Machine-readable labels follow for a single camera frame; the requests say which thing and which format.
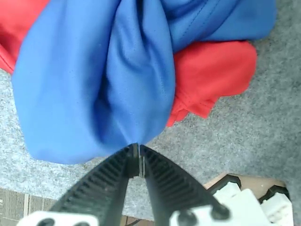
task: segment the pile of clothes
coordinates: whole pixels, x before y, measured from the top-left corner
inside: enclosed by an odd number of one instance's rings
[[[248,40],[275,0],[1,0],[0,68],[13,74],[30,154],[75,164],[145,144],[247,89]]]

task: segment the red fabric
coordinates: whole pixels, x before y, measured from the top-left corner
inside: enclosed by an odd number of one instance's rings
[[[0,68],[12,73],[27,31],[48,0],[1,0]],[[167,126],[188,112],[206,118],[219,97],[247,89],[256,65],[247,41],[195,42],[174,55],[176,89]]]
[[[245,91],[257,54],[247,41],[195,42],[174,55],[176,88],[167,126],[188,112],[208,117],[219,97]]]
[[[0,0],[0,68],[12,73],[21,42],[49,0]]]

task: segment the stitching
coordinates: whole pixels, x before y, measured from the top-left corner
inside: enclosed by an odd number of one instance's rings
[[[3,62],[6,64],[7,67],[10,68],[10,70],[13,71],[13,68],[9,65],[9,63],[3,58],[3,56],[0,55],[0,58],[3,60]]]
[[[212,15],[213,11],[215,10],[216,6],[220,3],[221,0],[218,0],[218,2],[215,4],[215,6],[213,7],[213,9],[211,10],[211,12],[209,13],[209,15],[207,16],[207,18],[203,21],[201,27],[204,26],[205,22],[207,22],[207,20],[209,19],[209,17]],[[203,7],[198,11],[198,13],[196,14],[196,16],[193,18],[193,20],[191,21],[191,23],[189,24],[189,26],[187,27],[187,29],[185,30],[185,32],[183,33],[182,37],[187,33],[187,31],[190,29],[191,25],[193,24],[193,22],[197,19],[197,17],[199,16],[199,14],[201,13],[202,9],[207,5],[208,0],[206,0],[205,4],[203,5]]]

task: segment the black screw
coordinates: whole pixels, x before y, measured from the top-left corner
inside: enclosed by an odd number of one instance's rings
[[[198,222],[198,219],[190,210],[180,211],[178,216],[179,226],[195,226]]]
[[[80,222],[80,223],[76,224],[75,226],[90,226],[90,225],[86,222]]]
[[[38,226],[53,226],[55,225],[55,220],[52,218],[47,218],[38,223]]]
[[[213,207],[211,216],[215,220],[227,220],[230,217],[230,211],[227,207],[220,204]]]

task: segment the gray carpet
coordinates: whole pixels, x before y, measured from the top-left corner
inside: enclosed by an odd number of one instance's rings
[[[201,182],[221,172],[285,181],[301,224],[301,1],[279,0],[278,9],[269,38],[255,43],[258,66],[249,90],[222,98],[207,120],[189,115],[149,145]],[[0,187],[55,199],[99,161],[62,166],[31,159],[17,124],[10,78],[1,73]],[[124,214],[152,219],[141,179],[129,185]]]

